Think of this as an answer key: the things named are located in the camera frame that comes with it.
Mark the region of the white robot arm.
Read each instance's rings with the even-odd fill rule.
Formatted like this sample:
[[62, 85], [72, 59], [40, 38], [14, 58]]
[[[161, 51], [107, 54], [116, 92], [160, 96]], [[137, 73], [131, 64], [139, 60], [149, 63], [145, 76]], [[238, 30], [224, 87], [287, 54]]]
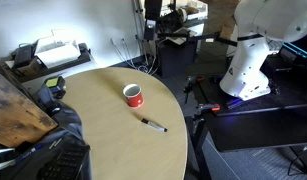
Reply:
[[260, 71], [269, 54], [267, 40], [294, 42], [307, 35], [307, 0], [240, 0], [234, 18], [237, 49], [219, 85], [247, 101], [271, 92]]

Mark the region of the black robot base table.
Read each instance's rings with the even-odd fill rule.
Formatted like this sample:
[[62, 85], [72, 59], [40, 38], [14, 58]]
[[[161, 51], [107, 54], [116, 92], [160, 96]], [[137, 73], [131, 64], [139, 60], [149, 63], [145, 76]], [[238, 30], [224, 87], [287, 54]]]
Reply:
[[203, 130], [210, 134], [221, 152], [265, 147], [290, 147], [307, 171], [307, 66], [269, 59], [263, 70], [275, 91], [242, 101], [219, 87], [228, 63], [207, 61], [194, 66], [198, 76], [195, 96], [202, 105], [217, 104], [218, 110], [203, 108]]

